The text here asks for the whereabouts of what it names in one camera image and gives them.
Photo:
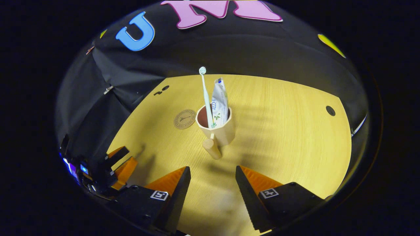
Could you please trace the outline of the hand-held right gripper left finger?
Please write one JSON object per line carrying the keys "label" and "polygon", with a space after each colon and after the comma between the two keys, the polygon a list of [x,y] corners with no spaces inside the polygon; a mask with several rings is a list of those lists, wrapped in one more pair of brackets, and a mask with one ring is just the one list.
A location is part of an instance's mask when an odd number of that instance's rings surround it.
{"label": "hand-held right gripper left finger", "polygon": [[146,186],[132,185],[114,200],[114,212],[146,234],[175,234],[191,180],[184,166]]}

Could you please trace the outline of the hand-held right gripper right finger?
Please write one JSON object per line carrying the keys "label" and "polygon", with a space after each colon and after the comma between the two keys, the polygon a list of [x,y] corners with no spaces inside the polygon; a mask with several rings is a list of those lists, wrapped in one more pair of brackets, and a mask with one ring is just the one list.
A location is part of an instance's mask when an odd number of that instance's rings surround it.
{"label": "hand-held right gripper right finger", "polygon": [[282,184],[238,165],[235,179],[255,230],[279,231],[325,203],[297,182]]}

